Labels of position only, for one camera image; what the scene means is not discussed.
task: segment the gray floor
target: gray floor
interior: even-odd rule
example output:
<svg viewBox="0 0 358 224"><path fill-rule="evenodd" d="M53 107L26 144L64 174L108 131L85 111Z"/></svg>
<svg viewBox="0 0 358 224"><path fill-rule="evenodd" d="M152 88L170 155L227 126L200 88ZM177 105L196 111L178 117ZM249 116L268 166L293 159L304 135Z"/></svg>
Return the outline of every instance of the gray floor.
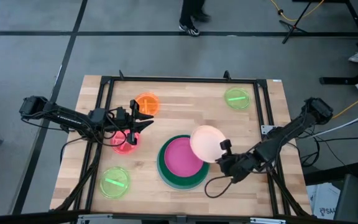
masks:
<svg viewBox="0 0 358 224"><path fill-rule="evenodd" d="M358 1L352 1L358 13ZM304 3L277 0L288 17L296 17ZM0 1L0 30L72 30L80 0ZM269 0L209 0L213 16L209 31L284 31ZM89 1L80 30L176 31L178 0ZM323 4L300 25L313 32L355 32L345 5ZM0 37L0 215L9 213L17 184L29 156L37 128L24 124L18 110L23 97L50 96L69 37ZM347 58L357 51L357 38L281 37L77 37L58 97L69 108L75 102L83 75L221 77L282 79L295 117L303 100L321 97L336 112L358 99L354 86L321 86L318 77L352 77L358 65ZM320 129L328 129L358 116L358 105ZM324 138L358 136L358 124ZM47 211L58 172L59 151L67 135L49 131L37 164L24 212ZM313 141L301 140L302 154L315 150ZM358 141L330 143L346 164L358 162ZM341 165L322 145L315 167Z"/></svg>

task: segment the black shoe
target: black shoe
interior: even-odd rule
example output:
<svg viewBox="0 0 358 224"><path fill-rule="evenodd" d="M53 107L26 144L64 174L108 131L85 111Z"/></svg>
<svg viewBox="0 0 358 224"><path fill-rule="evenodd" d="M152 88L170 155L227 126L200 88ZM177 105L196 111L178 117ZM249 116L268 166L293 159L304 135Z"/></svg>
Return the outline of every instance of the black shoe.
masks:
<svg viewBox="0 0 358 224"><path fill-rule="evenodd" d="M211 16L208 14L205 14L203 11L200 11L199 13L195 13L193 15L193 18L195 21L198 21L198 22L209 22L211 20Z"/></svg>
<svg viewBox="0 0 358 224"><path fill-rule="evenodd" d="M181 23L179 23L179 29L181 29L182 31L185 31L187 33L187 35L190 35L192 37L198 37L200 35L199 30L196 29L194 27L194 25L184 26Z"/></svg>

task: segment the lime green bowl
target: lime green bowl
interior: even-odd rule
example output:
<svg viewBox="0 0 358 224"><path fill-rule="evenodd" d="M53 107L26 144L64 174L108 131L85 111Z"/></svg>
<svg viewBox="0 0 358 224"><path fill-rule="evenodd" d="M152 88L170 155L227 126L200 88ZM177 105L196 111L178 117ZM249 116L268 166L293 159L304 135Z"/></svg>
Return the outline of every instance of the lime green bowl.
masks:
<svg viewBox="0 0 358 224"><path fill-rule="evenodd" d="M119 199L129 189L131 180L128 172L121 167L113 167L103 172L100 178L100 190L103 196Z"/></svg>
<svg viewBox="0 0 358 224"><path fill-rule="evenodd" d="M235 110L244 110L249 106L249 95L245 89L233 87L224 93L227 105Z"/></svg>
<svg viewBox="0 0 358 224"><path fill-rule="evenodd" d="M209 164L207 162L204 162L201 169L195 175L192 175L191 177L179 177L179 176L173 174L172 172L170 172L167 165L165 164L164 155L165 155L165 151L166 151L168 145L173 140L178 139L178 138L190 138L190 136L189 135L175 136L175 137L169 139L162 146L162 148L157 156L157 170L161 176L161 179L169 186L173 187L174 189L178 189L178 190L190 190L190 189L193 189L193 188L199 186L199 184L201 184L205 180L205 178L208 174Z"/></svg>

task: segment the wooden tabletop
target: wooden tabletop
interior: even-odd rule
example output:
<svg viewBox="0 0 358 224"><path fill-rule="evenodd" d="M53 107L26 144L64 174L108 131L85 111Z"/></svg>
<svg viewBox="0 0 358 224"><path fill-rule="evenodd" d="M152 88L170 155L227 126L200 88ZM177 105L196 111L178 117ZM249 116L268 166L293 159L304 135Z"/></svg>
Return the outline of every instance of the wooden tabletop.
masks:
<svg viewBox="0 0 358 224"><path fill-rule="evenodd" d="M84 77L76 110L88 113L94 109L101 76ZM270 102L275 125L283 126L290 122L287 102L280 80L267 80ZM250 95L250 105L246 110L236 111L228 107L223 99L224 92L233 86L241 87ZM129 101L138 94L152 92L160 99L160 111L154 124L142 131L140 144L132 154L116 154L111 147L103 146L94 191L91 211L103 213L144 213L144 214L186 214L219 216L261 216L271 217L267 176L250 174L246 179L231 185L227 192L216 199L204 194L204 184L188 191L179 191L167 186L157 172L156 158L160 148L171 137L191 134L200 125L211 125L223 132L233 144L233 152L241 153L258 143L260 138L258 115L253 86L231 83L178 83L178 82L114 82L111 108L123 106L129 109ZM102 105L106 101L107 86ZM264 96L260 90L264 107ZM70 133L68 141L78 138ZM66 147L60 166L55 191L50 208L59 206L78 183L86 142L78 141ZM298 157L298 151L286 145L281 151L285 182L289 191L305 211L311 213L305 181ZM131 178L128 193L119 200L111 200L101 195L99 174L120 166ZM211 164L205 181L222 175L217 164ZM209 194L222 191L228 179L210 183ZM81 208L85 207L88 186L85 186ZM283 213L281 195L276 186L280 213Z"/></svg>

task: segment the yellow cable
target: yellow cable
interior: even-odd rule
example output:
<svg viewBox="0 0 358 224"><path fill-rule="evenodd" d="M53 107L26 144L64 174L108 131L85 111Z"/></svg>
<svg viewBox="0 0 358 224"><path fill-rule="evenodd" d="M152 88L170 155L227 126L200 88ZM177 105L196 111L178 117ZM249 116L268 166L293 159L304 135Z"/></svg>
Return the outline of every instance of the yellow cable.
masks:
<svg viewBox="0 0 358 224"><path fill-rule="evenodd" d="M274 0L270 0L270 1L274 4L274 6L276 7L277 11L279 11L280 8L277 6L277 4L274 2ZM321 0L321 2L320 2L316 7L314 7L310 12L306 13L306 15L302 16L302 18L305 18L306 16L310 15L314 10L316 10L318 7L320 7L320 5L321 5L324 1L325 1L325 0ZM297 19L289 19L289 18L287 18L287 17L284 15L284 13L282 13L282 12L280 13L280 15L281 15L284 19L286 19L286 20L288 20L288 21L290 21L290 22L295 22L295 21L297 21Z"/></svg>
<svg viewBox="0 0 358 224"><path fill-rule="evenodd" d="M348 109L352 108L356 104L358 104L358 100L356 102L354 102L353 104L351 104L350 106L348 106L346 109L342 110L339 114L333 116L333 119L339 117L340 115L345 113Z"/></svg>

